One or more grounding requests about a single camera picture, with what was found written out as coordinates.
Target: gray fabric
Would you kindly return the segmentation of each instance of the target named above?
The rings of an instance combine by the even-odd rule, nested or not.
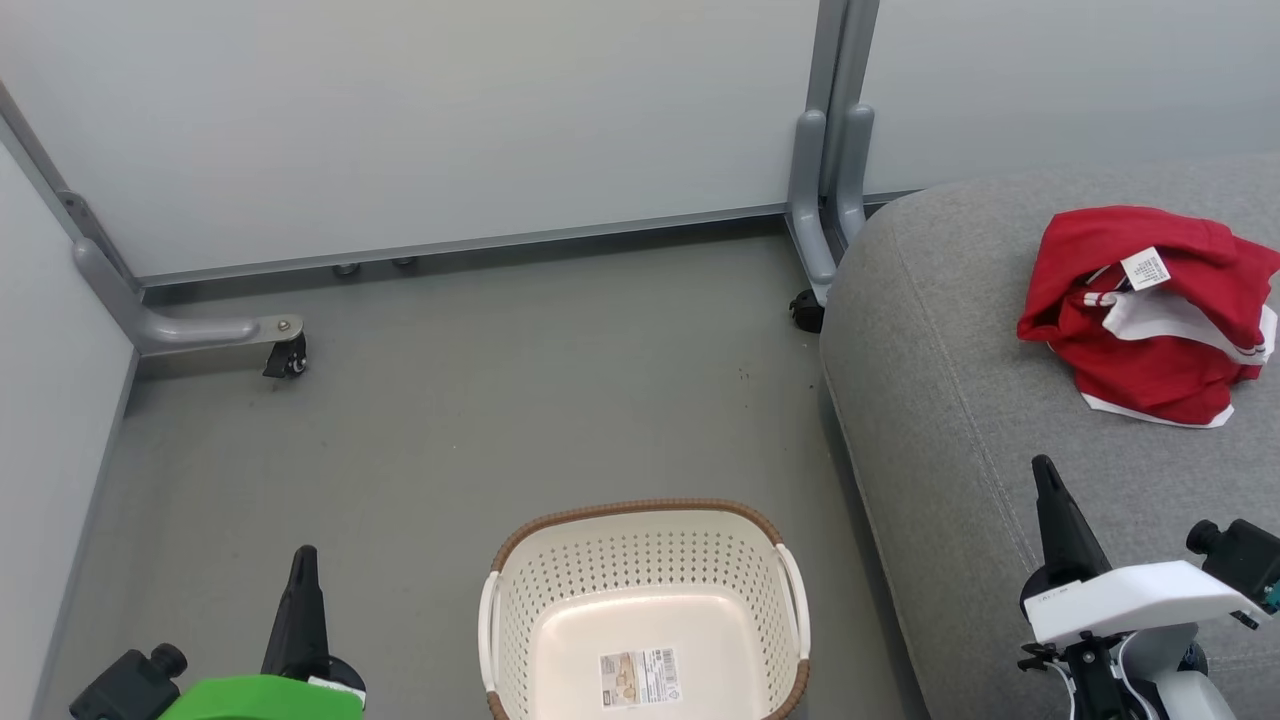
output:
[[[1019,673],[1039,564],[1030,459],[1057,464],[1116,565],[1185,557],[1202,518],[1280,532],[1280,368],[1238,386],[1225,428],[1091,411],[1068,368],[1014,336],[1055,213],[1151,205],[1280,249],[1280,155],[1030,173],[877,213],[832,288],[822,356],[895,606],[934,720],[1057,717],[1061,682]],[[1280,626],[1202,628],[1240,720],[1280,705]]]

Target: red clothing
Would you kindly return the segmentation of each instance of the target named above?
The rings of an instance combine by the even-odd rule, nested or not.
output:
[[[1120,261],[1148,247],[1157,250],[1170,279],[1130,295]],[[1263,302],[1276,270],[1280,254],[1212,220],[1129,206],[1061,213],[1041,241],[1018,337],[1050,343],[1075,369],[1085,396],[1171,423],[1208,425],[1230,409],[1230,386],[1261,372],[1260,364],[1240,363],[1253,354],[1265,361]],[[1117,301],[1164,293],[1185,299],[1234,352],[1175,334],[1121,340],[1103,327]]]

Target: white stripe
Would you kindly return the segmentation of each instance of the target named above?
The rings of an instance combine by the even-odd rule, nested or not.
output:
[[[1129,410],[1128,407],[1123,407],[1120,405],[1116,405],[1115,402],[1107,402],[1101,397],[1094,397],[1088,393],[1082,392],[1080,397],[1083,397],[1084,402],[1087,402],[1089,407],[1093,410],[1102,410],[1103,413],[1115,413],[1116,415],[1124,415],[1126,418],[1146,420],[1148,423],[1156,423],[1160,425],[1174,425],[1175,428],[1194,428],[1194,429],[1221,428],[1231,418],[1231,413],[1235,413],[1235,406],[1228,405],[1226,410],[1219,413],[1212,420],[1208,421],[1208,424],[1189,425],[1185,423],[1175,423],[1172,420],[1165,420],[1164,418],[1157,418],[1155,415],[1147,415],[1146,413],[1138,413],[1137,410]]]
[[[1146,340],[1161,336],[1184,337],[1216,347],[1226,354],[1233,363],[1240,365],[1266,365],[1272,350],[1275,350],[1276,314],[1266,305],[1262,306],[1258,322],[1258,329],[1262,331],[1262,345],[1236,347],[1199,307],[1180,295],[1160,288],[1106,295],[1112,296],[1110,301],[1115,306],[1102,320],[1102,327],[1120,340]]]
[[[1111,265],[1105,265],[1102,268],[1098,268],[1098,272],[1096,272],[1092,275],[1089,275],[1089,279],[1084,281],[1084,284],[1089,284],[1093,281],[1098,279],[1098,275],[1101,275],[1102,273],[1107,272],[1107,268],[1110,268],[1110,266]]]
[[[1087,307],[1110,307],[1116,304],[1120,292],[1085,292],[1084,305]]]

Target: white robot part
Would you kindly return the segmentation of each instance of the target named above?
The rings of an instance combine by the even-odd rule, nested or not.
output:
[[[1084,632],[1110,637],[1233,612],[1270,620],[1243,594],[1184,560],[1119,568],[1030,597],[1024,607],[1036,642],[1056,646],[1079,642]]]
[[[1169,720],[1235,720],[1222,693],[1199,673],[1165,673],[1153,682]]]

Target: metal frame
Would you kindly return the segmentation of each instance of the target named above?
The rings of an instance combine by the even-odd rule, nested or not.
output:
[[[772,215],[778,211],[786,214],[787,227],[814,296],[820,305],[826,305],[827,288],[836,272],[836,259],[823,231],[822,200],[823,197],[833,200],[829,204],[837,215],[837,222],[833,224],[844,245],[856,234],[864,218],[861,172],[865,168],[873,114],[869,109],[851,105],[851,101],[861,88],[878,8],[879,0],[819,1],[806,109],[796,122],[786,205],[134,278],[124,258],[93,217],[87,200],[67,187],[65,179],[3,83],[0,83],[0,119],[6,123],[9,135],[15,140],[14,152],[22,151],[29,158],[42,178],[41,182],[47,184],[56,197],[50,206],[55,208],[55,214],[76,243],[77,268],[143,355],[279,342],[297,337],[302,327],[301,319],[293,315],[228,320],[168,318],[148,310],[137,299],[140,290],[146,287],[676,227]]]
[[[796,122],[787,228],[822,307],[827,306],[827,291],[836,275],[836,258],[823,231],[822,199],[832,200],[833,224],[845,247],[867,219],[863,176],[876,114],[854,102],[861,92],[878,10],[879,0],[828,1],[819,6],[809,104]]]
[[[845,247],[854,242],[867,223],[863,181],[867,177],[867,155],[870,151],[874,124],[876,111],[870,105],[859,102],[845,113],[844,142],[831,195],[831,205],[836,214],[836,234]]]
[[[787,187],[787,229],[800,254],[809,286],[818,305],[827,306],[827,291],[836,277],[836,259],[822,229],[818,181],[827,115],[806,110],[796,122],[796,141],[791,151],[791,182]]]
[[[84,282],[142,356],[214,347],[278,343],[302,336],[302,318],[178,319],[142,304],[138,283],[88,204],[65,186],[9,92],[0,85],[0,142],[13,154],[72,240],[72,258]]]

